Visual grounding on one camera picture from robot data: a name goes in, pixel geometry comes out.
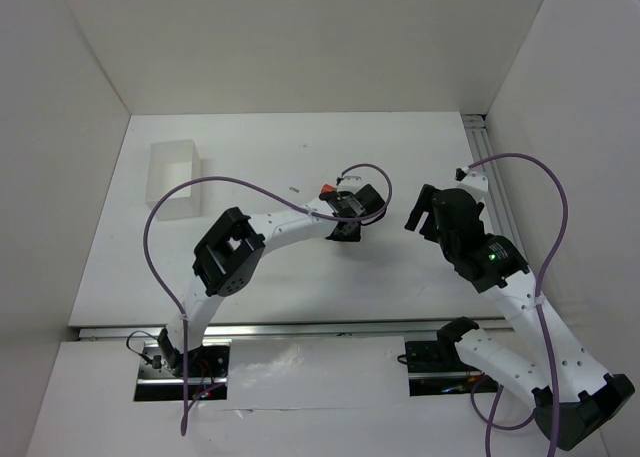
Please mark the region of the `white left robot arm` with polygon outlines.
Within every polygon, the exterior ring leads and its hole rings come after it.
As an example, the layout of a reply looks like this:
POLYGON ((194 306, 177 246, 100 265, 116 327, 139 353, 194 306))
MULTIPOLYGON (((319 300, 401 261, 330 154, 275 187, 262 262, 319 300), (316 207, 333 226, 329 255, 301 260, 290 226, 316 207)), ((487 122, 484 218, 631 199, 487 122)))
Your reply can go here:
POLYGON ((299 206, 248 215, 224 211, 194 248, 193 278, 177 299, 179 310, 162 329, 159 347, 172 373, 200 357, 204 334, 225 298, 243 290, 268 254, 310 239, 358 242, 361 228, 386 212, 387 202, 370 184, 356 191, 323 188, 299 206))

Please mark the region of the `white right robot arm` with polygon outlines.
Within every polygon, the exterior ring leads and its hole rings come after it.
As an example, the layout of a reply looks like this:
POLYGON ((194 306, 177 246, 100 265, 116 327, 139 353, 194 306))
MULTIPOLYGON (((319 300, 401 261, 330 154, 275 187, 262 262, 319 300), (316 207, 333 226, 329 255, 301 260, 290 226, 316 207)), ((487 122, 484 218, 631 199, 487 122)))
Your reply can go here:
POLYGON ((424 185, 405 225, 438 244, 444 258, 489 300, 527 344, 526 360, 460 317, 437 333, 440 355, 482 371, 516 395, 553 446, 569 451, 611 420, 635 392, 629 378, 594 359, 551 304, 507 238, 484 229, 483 209, 463 188, 424 185))

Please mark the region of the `red wood cylinder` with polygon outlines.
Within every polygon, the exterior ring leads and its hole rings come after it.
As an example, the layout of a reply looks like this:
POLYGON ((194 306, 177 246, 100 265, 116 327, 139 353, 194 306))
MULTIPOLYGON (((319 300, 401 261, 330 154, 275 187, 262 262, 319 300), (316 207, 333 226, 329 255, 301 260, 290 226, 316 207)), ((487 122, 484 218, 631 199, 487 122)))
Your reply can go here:
POLYGON ((336 194, 336 188, 334 186, 329 184, 324 184, 321 188, 319 198, 321 200, 328 200, 335 194, 336 194))

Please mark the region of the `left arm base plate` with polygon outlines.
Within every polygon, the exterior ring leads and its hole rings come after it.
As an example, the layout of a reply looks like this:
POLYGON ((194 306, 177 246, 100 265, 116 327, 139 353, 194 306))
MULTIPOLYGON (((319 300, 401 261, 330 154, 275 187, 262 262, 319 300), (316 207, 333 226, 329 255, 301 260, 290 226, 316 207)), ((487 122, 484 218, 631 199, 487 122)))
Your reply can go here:
MULTIPOLYGON (((183 399, 183 378, 175 376, 160 348, 146 342, 141 353, 133 400, 135 402, 177 402, 183 399)), ((204 347, 201 357, 190 363, 189 399, 213 401, 227 398, 230 345, 204 347)))

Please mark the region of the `white perforated box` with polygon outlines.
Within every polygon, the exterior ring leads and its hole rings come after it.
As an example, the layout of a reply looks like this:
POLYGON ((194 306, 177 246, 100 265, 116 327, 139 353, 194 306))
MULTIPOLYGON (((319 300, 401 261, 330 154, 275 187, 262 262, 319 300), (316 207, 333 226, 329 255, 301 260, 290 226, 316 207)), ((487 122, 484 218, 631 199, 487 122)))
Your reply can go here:
MULTIPOLYGON (((145 201, 150 209, 174 187, 201 176, 201 159, 192 140, 154 143, 150 146, 145 201)), ((159 221, 197 218, 201 215, 201 188, 192 185, 172 194, 155 214, 159 221)))

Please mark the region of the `aluminium rail front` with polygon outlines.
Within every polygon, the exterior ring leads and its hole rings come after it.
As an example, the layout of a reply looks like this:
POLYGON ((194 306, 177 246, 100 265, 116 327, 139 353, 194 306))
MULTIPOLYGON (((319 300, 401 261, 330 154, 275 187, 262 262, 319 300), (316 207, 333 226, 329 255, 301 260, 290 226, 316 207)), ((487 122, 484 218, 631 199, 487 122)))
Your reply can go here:
MULTIPOLYGON (((476 318, 485 330, 510 331, 511 326, 503 318, 476 318)), ((207 339, 250 339, 250 338, 289 338, 319 336, 382 336, 382 335, 422 335, 435 334, 449 323, 445 320, 391 320, 361 322, 306 322, 280 324, 215 324, 204 333, 207 339)), ((80 328, 80 341, 125 339, 135 330, 157 337, 160 327, 94 327, 80 328)))

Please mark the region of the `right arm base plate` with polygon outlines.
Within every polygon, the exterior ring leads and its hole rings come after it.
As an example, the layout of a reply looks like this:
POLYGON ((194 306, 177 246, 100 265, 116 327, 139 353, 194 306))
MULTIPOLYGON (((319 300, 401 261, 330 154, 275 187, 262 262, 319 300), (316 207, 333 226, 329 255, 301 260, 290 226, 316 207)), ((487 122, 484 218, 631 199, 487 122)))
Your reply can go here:
POLYGON ((397 361, 407 369, 411 397, 497 391, 495 381, 458 357, 443 354, 437 341, 406 341, 397 361))

